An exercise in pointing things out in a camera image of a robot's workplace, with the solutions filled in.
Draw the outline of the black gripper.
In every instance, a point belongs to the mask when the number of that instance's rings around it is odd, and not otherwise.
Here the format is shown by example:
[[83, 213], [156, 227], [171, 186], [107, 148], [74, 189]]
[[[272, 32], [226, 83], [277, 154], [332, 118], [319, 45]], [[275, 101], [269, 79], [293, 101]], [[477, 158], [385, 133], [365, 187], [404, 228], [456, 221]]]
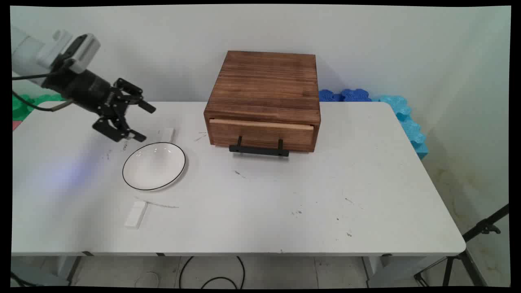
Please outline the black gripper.
[[62, 68], [46, 77], [42, 86], [99, 115], [92, 128], [112, 141], [126, 139], [143, 142], [147, 139], [147, 136], [129, 128], [125, 119], [121, 122], [121, 115], [117, 114], [119, 106], [112, 105], [112, 100], [116, 99], [123, 104], [137, 105], [151, 114], [156, 111], [154, 106], [144, 100], [143, 90], [131, 82], [118, 78], [112, 85], [87, 69], [76, 73], [69, 68]]

